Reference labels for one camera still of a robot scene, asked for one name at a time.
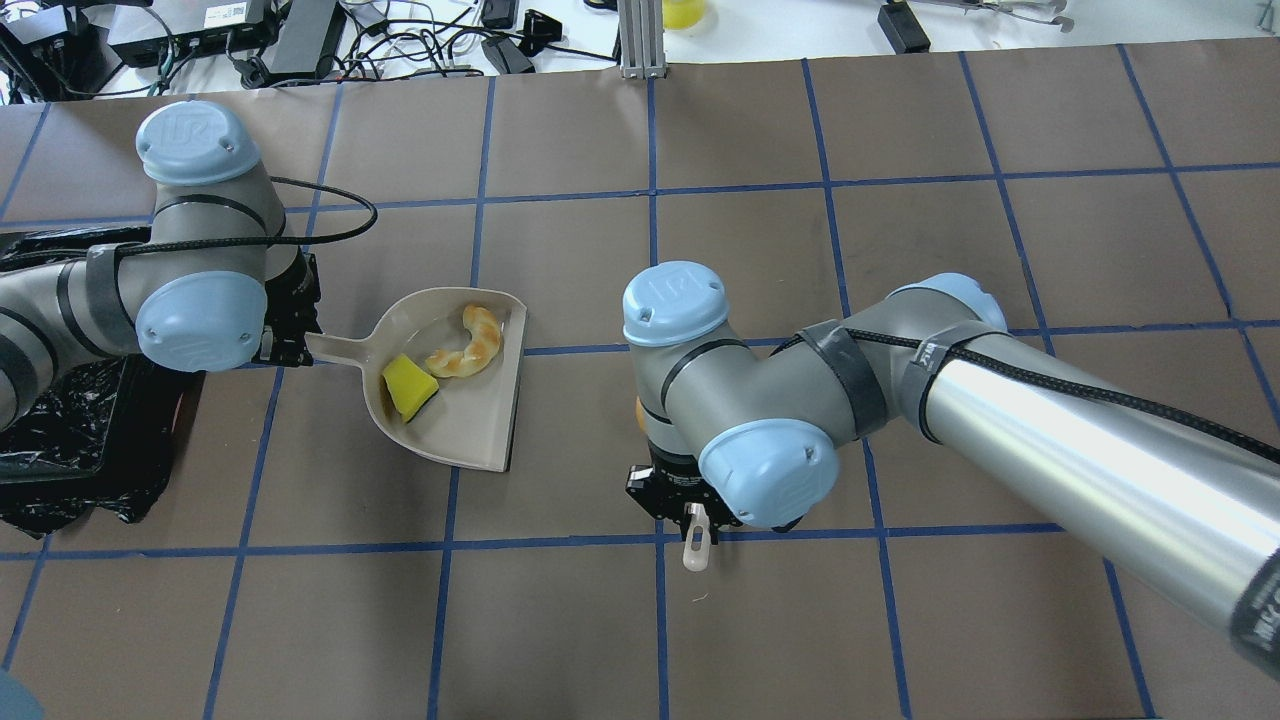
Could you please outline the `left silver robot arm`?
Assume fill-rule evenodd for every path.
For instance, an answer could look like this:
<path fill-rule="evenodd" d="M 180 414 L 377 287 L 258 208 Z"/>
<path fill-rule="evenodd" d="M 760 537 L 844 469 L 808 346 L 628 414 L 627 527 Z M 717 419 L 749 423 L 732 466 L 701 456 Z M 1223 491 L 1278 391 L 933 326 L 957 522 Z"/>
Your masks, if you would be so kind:
<path fill-rule="evenodd" d="M 145 242 L 3 259 L 1 415 L 68 372 L 143 355 L 174 372 L 308 366 L 320 331 L 314 240 L 289 234 L 279 176 L 230 109 L 174 102 L 134 146 L 156 201 Z"/>

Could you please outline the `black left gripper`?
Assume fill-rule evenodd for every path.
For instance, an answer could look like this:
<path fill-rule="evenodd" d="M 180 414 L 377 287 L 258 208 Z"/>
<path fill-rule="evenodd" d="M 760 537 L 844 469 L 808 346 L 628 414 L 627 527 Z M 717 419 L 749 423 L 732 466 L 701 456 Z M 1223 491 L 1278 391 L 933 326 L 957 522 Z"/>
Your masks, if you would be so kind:
<path fill-rule="evenodd" d="M 283 273 L 266 281 L 268 307 L 257 364 L 269 366 L 312 366 L 307 333 L 321 333 L 317 304 L 323 292 L 316 259 L 311 252 L 297 252 Z"/>

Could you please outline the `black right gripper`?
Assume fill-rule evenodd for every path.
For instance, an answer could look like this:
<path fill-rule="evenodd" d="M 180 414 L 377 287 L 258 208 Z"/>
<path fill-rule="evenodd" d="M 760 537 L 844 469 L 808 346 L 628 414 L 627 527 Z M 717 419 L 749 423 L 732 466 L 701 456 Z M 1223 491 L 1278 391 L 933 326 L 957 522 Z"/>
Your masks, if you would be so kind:
<path fill-rule="evenodd" d="M 690 530 L 692 506 L 705 511 L 712 530 L 742 527 L 717 491 L 701 475 L 692 456 L 649 448 L 650 462 L 632 465 L 626 479 L 626 493 L 650 518 L 669 520 L 680 530 Z"/>

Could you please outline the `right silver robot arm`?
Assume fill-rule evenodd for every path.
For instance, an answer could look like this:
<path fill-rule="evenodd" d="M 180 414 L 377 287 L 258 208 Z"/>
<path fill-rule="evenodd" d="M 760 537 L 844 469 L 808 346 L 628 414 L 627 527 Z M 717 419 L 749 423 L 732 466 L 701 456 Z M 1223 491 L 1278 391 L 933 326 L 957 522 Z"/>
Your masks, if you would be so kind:
<path fill-rule="evenodd" d="M 1024 345 L 973 278 L 904 286 L 768 357 L 698 263 L 636 274 L 622 314 L 652 457 L 626 491 L 678 525 L 687 568 L 722 528 L 790 530 L 838 450 L 901 419 L 1277 674 L 1277 448 Z"/>

